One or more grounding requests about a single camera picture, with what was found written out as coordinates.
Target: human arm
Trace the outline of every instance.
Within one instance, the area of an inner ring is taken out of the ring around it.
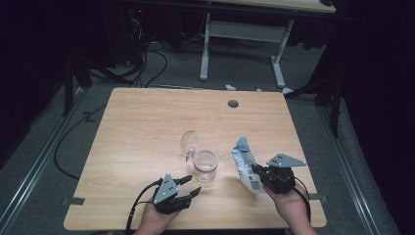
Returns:
[[[146,204],[143,210],[141,223],[133,235],[159,235],[164,232],[168,224],[177,217],[180,211],[171,214],[160,213],[151,203]]]
[[[296,191],[291,190],[287,194],[275,194],[265,185],[262,185],[262,187],[272,201],[274,201],[275,209],[287,222],[295,235],[317,234],[308,220],[304,200]],[[306,195],[305,189],[300,185],[297,184],[296,189],[304,196]]]

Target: glass cup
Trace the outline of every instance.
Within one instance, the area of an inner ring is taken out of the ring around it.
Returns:
[[[201,150],[193,158],[193,175],[202,183],[210,182],[216,176],[218,160],[214,152]]]

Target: gray carpet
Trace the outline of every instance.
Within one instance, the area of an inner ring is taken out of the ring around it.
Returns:
[[[276,86],[270,65],[270,56],[277,48],[276,45],[263,44],[252,47],[253,45],[257,43],[241,42],[230,50],[227,45],[212,45],[208,80],[200,81],[202,48],[183,46],[177,50],[169,46],[161,47],[160,44],[154,44],[151,48],[154,50],[162,48],[159,52],[166,56],[168,63],[166,70],[151,83],[150,87],[172,85],[223,90],[225,84],[230,84],[237,90],[256,90],[259,87],[263,91],[280,92],[281,89]],[[281,68],[288,87],[296,89],[307,84],[323,50],[324,48],[304,50],[301,46],[288,47],[285,50]],[[149,52],[147,67],[141,76],[142,83],[145,84],[163,66],[163,57]],[[127,69],[120,67],[116,71],[123,70]],[[94,85],[80,101],[67,127],[73,126],[84,118],[83,112],[93,112],[105,105],[111,91],[118,86],[122,85],[94,79]],[[324,199],[323,208],[328,223],[325,227],[318,228],[318,233],[367,234],[347,188],[338,158],[337,146],[341,146],[358,179],[370,212],[379,228],[379,234],[398,234],[374,183],[370,169],[364,161],[348,119],[345,104],[342,103],[339,122],[340,138],[334,139],[322,115],[325,114],[326,108],[315,107],[310,99],[312,97],[313,95],[301,95],[287,102],[317,190]],[[64,90],[61,88],[52,103],[34,121],[18,150],[1,169],[1,212],[6,210],[31,166],[42,152],[49,136],[61,120],[63,110]],[[62,142],[58,149],[58,159],[67,172],[77,176],[82,172],[102,113],[103,110],[93,115],[91,122],[83,121],[78,124]],[[76,180],[58,171],[53,158],[49,157],[49,163],[35,183],[27,201],[14,220],[13,226],[10,227],[9,234],[91,234],[91,231],[66,231],[63,226],[68,210],[67,198],[72,196],[76,183]]]

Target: table top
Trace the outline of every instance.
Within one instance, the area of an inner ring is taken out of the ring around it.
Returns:
[[[336,13],[334,6],[328,7],[319,0],[209,0],[211,2],[232,3],[257,7],[298,10],[315,13]]]
[[[230,100],[239,103],[228,106]],[[199,135],[198,149],[215,151],[216,177],[209,183],[195,178],[180,186],[178,196],[202,186],[189,209],[168,229],[232,229],[288,227],[266,194],[250,193],[239,178],[232,149],[247,137],[256,162],[278,153],[305,161],[284,96],[277,92],[116,88],[85,163],[70,205],[68,230],[122,230],[137,196],[150,183],[170,173],[173,178],[192,174],[180,141],[187,130]],[[293,167],[294,174],[316,193],[308,166]],[[153,196],[154,188],[142,201]],[[318,200],[311,203],[311,224],[322,227],[326,217]],[[132,229],[139,225],[138,205]]]

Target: forearm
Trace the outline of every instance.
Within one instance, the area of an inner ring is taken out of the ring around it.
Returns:
[[[288,223],[294,235],[316,235],[317,232],[307,220],[298,219]]]
[[[154,231],[154,229],[146,226],[140,226],[138,229],[134,232],[133,235],[160,235],[161,233],[158,233]]]

